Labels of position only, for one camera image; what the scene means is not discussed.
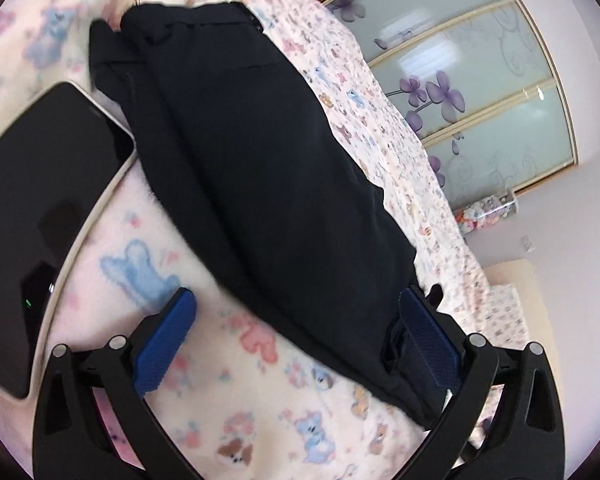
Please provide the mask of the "black pants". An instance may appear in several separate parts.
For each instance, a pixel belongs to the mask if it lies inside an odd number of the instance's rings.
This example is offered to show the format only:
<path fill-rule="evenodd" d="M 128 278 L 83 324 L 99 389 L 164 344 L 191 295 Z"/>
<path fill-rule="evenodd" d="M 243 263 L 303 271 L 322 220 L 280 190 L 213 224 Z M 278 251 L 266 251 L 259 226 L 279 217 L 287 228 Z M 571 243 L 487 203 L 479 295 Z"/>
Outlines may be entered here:
<path fill-rule="evenodd" d="M 303 76 L 241 3 L 95 21 L 89 68 L 150 188 L 216 281 L 304 353 L 423 428 L 444 392 L 399 312 L 415 248 Z"/>

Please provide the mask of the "cartoon print fleece bedspread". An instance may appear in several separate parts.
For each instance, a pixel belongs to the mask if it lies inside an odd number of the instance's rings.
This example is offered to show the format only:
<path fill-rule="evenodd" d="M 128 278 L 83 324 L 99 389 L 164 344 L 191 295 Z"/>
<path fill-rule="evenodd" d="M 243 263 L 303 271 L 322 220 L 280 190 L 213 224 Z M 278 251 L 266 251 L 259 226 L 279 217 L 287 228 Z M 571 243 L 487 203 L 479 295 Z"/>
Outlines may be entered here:
<path fill-rule="evenodd" d="M 0 133 L 63 79 L 90 84 L 88 28 L 133 4 L 231 0 L 6 0 L 0 8 Z M 476 332 L 491 285 L 466 245 L 417 136 L 385 98 L 353 35 L 317 0 L 238 0 L 303 75 L 333 134 L 385 192 L 416 247 L 420 284 Z M 320 367 L 215 282 L 149 190 L 126 172 L 65 281 L 48 341 L 90 349 L 129 333 L 189 287 L 198 315 L 160 387 L 147 397 L 178 448 L 208 479 L 388 479 L 422 430 L 362 387 Z"/>

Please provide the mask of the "cream bed headboard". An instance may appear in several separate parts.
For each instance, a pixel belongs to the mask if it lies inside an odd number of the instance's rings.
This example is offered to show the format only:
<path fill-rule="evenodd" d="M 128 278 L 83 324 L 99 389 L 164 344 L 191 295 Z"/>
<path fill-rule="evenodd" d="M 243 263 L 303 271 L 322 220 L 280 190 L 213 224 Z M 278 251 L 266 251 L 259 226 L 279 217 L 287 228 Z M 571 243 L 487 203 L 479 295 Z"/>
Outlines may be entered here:
<path fill-rule="evenodd" d="M 484 272 L 491 285 L 510 285 L 516 289 L 529 336 L 544 347 L 558 393 L 564 393 L 554 330 L 532 264 L 526 259 L 510 260 L 486 266 Z"/>

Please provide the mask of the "glass sliding door wardrobe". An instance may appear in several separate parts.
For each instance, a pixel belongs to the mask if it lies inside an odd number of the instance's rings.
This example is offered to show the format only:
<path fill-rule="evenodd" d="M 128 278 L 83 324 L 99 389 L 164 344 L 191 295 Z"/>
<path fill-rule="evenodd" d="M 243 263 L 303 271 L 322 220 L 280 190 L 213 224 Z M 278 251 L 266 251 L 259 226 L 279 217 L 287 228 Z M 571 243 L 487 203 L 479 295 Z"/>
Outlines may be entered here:
<path fill-rule="evenodd" d="M 576 162 L 556 68 L 518 0 L 321 0 L 354 35 L 453 208 Z"/>

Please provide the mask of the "clear tube of plush toys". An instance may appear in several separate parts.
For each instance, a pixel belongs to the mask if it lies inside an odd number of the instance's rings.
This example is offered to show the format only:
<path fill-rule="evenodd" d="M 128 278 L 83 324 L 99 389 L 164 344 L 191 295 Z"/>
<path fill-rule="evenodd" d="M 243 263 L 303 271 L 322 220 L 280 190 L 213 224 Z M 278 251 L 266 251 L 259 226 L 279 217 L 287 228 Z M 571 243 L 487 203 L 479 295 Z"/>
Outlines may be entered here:
<path fill-rule="evenodd" d="M 455 214 L 456 223 L 463 235 L 482 230 L 516 214 L 518 203 L 514 194 L 498 197 L 490 195 L 478 200 Z"/>

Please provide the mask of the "white wall socket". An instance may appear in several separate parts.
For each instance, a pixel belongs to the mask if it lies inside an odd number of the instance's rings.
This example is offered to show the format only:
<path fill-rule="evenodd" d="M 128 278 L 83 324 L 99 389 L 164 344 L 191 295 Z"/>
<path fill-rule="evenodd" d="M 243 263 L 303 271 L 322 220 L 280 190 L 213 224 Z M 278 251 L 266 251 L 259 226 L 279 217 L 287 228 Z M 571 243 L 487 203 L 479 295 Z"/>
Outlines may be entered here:
<path fill-rule="evenodd" d="M 528 237 L 528 235 L 524 235 L 523 237 L 521 237 L 520 244 L 521 244 L 522 248 L 524 248 L 525 252 L 534 252 L 535 251 L 535 246 L 534 246 L 531 238 Z"/>

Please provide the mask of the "cartoon print pillow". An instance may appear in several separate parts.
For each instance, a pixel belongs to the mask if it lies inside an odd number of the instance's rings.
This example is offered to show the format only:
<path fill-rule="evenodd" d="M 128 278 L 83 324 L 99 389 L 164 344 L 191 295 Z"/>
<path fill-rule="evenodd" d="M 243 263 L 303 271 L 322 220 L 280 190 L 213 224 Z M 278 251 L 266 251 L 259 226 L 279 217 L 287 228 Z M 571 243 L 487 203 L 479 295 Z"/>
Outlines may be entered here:
<path fill-rule="evenodd" d="M 522 350 L 530 333 L 518 290 L 512 284 L 488 285 L 478 296 L 476 329 L 495 347 Z"/>

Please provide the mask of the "black tablet with white edge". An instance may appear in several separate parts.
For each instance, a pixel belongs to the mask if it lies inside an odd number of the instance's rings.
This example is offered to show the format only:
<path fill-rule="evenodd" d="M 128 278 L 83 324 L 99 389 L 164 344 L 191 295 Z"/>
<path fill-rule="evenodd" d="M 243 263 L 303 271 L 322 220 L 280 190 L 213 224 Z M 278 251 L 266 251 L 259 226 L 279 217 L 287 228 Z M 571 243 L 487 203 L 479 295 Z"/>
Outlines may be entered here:
<path fill-rule="evenodd" d="M 0 136 L 0 393 L 36 387 L 48 327 L 80 246 L 136 158 L 130 132 L 73 81 Z"/>

